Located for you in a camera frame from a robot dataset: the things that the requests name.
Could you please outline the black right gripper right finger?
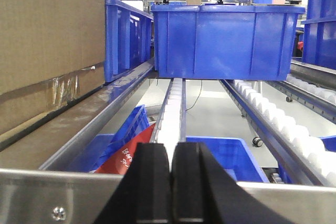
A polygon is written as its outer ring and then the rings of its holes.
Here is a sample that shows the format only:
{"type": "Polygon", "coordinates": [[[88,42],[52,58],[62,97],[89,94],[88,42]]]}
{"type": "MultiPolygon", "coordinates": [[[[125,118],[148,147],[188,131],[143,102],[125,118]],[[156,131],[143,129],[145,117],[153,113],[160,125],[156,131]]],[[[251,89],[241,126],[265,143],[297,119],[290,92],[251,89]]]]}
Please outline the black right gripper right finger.
{"type": "Polygon", "coordinates": [[[242,189],[203,143],[178,143],[172,168],[174,223],[287,223],[242,189]]]}

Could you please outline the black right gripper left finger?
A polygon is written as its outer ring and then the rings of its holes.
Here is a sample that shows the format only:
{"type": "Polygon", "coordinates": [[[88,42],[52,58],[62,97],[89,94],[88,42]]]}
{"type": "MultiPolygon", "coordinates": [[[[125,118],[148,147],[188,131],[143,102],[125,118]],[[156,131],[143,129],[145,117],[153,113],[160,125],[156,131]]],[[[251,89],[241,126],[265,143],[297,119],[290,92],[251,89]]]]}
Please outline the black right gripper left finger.
{"type": "Polygon", "coordinates": [[[164,145],[139,143],[130,168],[94,223],[172,223],[170,178],[164,145]]]}

